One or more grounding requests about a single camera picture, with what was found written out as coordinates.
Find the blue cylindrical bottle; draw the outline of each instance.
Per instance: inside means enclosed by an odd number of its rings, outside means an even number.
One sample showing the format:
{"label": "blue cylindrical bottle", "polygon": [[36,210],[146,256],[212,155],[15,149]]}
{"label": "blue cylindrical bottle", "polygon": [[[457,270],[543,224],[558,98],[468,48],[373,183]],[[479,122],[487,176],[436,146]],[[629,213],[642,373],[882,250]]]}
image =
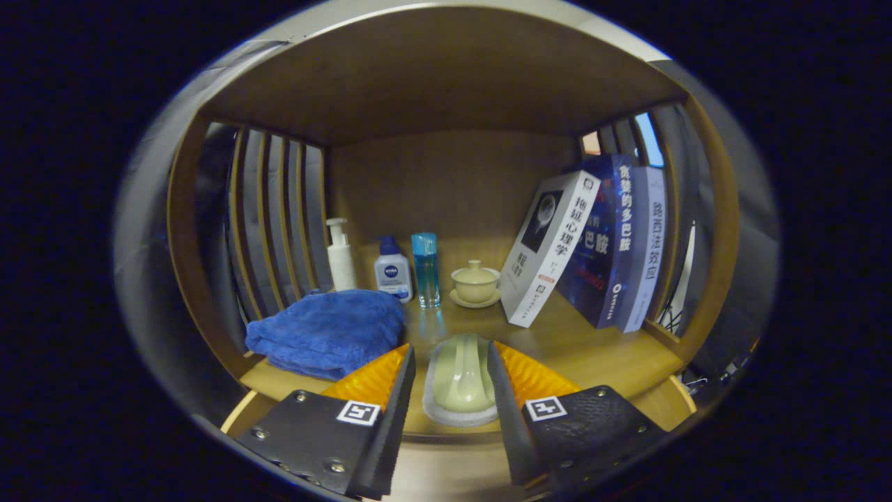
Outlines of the blue cylindrical bottle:
{"label": "blue cylindrical bottle", "polygon": [[440,306],[440,274],[437,273],[437,236],[431,232],[412,234],[415,280],[421,308]]}

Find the white pump bottle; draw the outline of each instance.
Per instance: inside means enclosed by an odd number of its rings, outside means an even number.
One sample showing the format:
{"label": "white pump bottle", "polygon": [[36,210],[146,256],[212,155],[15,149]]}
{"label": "white pump bottle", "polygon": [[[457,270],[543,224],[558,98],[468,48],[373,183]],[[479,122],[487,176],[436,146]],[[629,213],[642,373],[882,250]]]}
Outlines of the white pump bottle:
{"label": "white pump bottle", "polygon": [[326,225],[332,232],[332,245],[328,247],[328,266],[332,271],[335,291],[356,289],[356,271],[353,270],[353,258],[347,234],[343,233],[346,218],[330,218]]}

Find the book cover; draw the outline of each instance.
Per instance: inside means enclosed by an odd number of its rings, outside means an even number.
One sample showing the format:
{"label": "book cover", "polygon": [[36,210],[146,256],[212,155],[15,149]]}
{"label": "book cover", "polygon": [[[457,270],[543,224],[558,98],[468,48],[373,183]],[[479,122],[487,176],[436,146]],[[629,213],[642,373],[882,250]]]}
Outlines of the book cover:
{"label": "book cover", "polygon": [[501,270],[508,322],[528,328],[545,304],[582,235],[600,181],[571,172],[543,181]]}
{"label": "book cover", "polygon": [[632,181],[640,187],[635,209],[640,225],[632,239],[632,273],[629,291],[620,308],[617,326],[623,333],[639,330],[657,285],[665,235],[665,180],[656,167],[632,169]]}
{"label": "book cover", "polygon": [[600,155],[570,168],[593,174],[601,186],[557,290],[596,328],[616,323],[617,307],[628,287],[634,165],[628,155]]}

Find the white bottle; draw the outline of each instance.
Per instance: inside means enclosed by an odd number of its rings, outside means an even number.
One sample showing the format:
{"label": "white bottle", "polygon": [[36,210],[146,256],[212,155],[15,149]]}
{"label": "white bottle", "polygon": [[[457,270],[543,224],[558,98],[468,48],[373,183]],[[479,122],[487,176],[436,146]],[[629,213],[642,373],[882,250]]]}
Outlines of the white bottle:
{"label": "white bottle", "polygon": [[378,291],[390,293],[404,304],[412,299],[409,259],[400,254],[400,246],[392,235],[381,238],[381,255],[375,260],[375,283]]}
{"label": "white bottle", "polygon": [[326,225],[332,232],[332,245],[328,247],[328,266],[332,271],[335,291],[356,289],[356,271],[353,270],[350,245],[347,244],[347,234],[343,233],[341,227],[346,222],[346,218],[326,220]]}

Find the blue towel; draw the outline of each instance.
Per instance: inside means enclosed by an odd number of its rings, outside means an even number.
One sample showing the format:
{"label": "blue towel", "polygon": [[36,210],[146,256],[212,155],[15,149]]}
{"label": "blue towel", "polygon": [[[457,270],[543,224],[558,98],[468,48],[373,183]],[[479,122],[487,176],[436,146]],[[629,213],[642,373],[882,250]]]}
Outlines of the blue towel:
{"label": "blue towel", "polygon": [[283,370],[340,380],[396,348],[403,321],[400,300],[382,291],[309,295],[248,323],[245,345]]}

